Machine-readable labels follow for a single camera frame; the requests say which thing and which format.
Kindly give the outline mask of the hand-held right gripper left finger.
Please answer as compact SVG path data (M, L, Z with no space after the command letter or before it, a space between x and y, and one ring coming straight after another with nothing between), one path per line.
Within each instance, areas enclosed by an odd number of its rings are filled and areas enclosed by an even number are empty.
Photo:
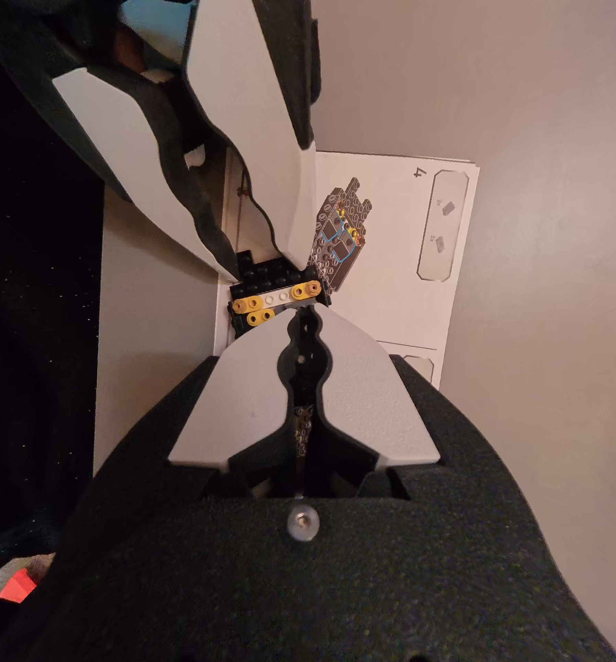
M231 458L281 429L289 394L278 364L295 316L282 312L222 352L169 454L171 463L226 471Z

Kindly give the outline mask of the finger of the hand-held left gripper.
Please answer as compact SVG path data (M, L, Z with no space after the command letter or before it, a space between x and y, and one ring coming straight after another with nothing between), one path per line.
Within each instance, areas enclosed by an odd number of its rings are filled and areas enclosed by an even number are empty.
M209 181L186 159L208 130L180 72L83 66L52 82L137 209L224 280L236 282L237 258Z
M186 58L198 107L237 151L271 239L296 269L315 234L314 141L302 148L253 1L198 1Z

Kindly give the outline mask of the white lego instruction booklet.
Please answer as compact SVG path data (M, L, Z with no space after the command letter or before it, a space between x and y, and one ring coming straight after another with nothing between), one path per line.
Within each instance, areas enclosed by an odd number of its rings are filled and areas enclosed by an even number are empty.
M331 307L439 387L479 167L319 152L311 262Z

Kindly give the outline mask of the small red object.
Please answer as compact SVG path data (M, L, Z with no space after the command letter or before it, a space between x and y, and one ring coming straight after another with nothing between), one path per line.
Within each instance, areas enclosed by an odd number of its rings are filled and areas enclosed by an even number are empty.
M0 591L0 600L21 604L37 586L28 568L21 568L8 579Z

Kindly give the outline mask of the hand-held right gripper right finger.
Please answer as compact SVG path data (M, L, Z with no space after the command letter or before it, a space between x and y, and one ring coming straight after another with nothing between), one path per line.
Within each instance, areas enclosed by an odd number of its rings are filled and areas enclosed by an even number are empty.
M437 463L440 452L387 351L329 307L314 311L328 355L319 387L327 426L371 451L375 468Z

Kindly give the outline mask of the black lego car chassis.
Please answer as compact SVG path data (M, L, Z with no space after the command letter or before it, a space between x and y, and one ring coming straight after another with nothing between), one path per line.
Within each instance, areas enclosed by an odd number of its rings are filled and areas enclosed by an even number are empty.
M264 310L275 315L286 309L296 309L314 302L330 306L332 289L327 280L319 275L314 265L304 270L296 269L285 258L273 258L256 263L250 250L237 254L239 273L242 281L230 287L231 302L227 304L230 318L230 331L235 340L262 323L258 320ZM258 310L238 312L234 303L237 300L253 298L260 300ZM252 313L254 321L248 320ZM304 461L312 431L312 417L315 411L315 396L309 389L315 372L312 368L313 352L304 345L296 360L292 379L294 391L294 434L297 457Z

